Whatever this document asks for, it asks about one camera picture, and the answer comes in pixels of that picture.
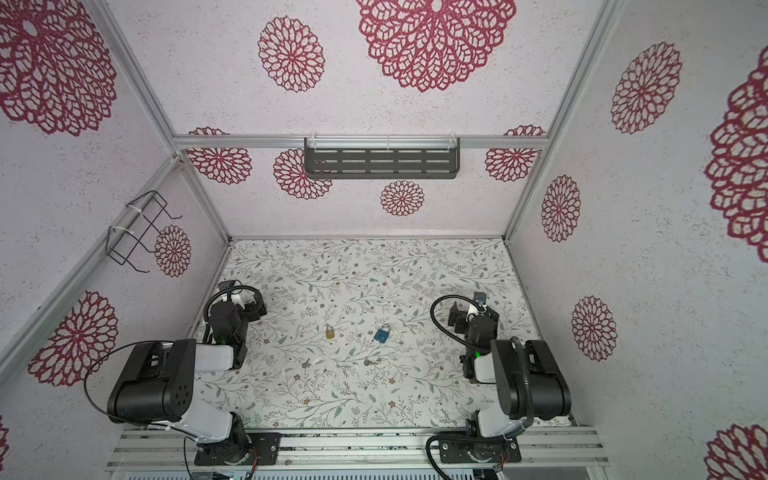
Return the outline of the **blue padlock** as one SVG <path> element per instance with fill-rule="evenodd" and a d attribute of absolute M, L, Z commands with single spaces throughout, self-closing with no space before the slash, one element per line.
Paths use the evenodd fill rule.
<path fill-rule="evenodd" d="M 384 344 L 387 342 L 391 333 L 391 327 L 388 324 L 382 325 L 374 334 L 374 340 Z"/>

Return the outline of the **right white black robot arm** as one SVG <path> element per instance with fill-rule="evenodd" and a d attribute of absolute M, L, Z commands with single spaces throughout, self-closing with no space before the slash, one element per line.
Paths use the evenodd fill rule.
<path fill-rule="evenodd" d="M 489 307 L 453 304 L 448 326 L 465 343 L 460 356 L 463 376 L 474 384 L 496 387 L 496 402 L 467 421 L 471 437 L 513 438 L 537 419 L 570 413 L 568 386 L 545 341 L 500 339 L 499 315 Z"/>

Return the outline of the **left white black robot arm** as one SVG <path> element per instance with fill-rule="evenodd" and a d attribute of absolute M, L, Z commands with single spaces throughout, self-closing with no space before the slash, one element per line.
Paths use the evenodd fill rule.
<path fill-rule="evenodd" d="M 207 307 L 206 343 L 193 338 L 136 344 L 107 401 L 115 423 L 175 431 L 193 440 L 198 459 L 213 465 L 256 464 L 259 453 L 242 418 L 197 399 L 199 373 L 239 369 L 247 356 L 249 325 L 267 313 L 262 300 L 217 300 Z"/>

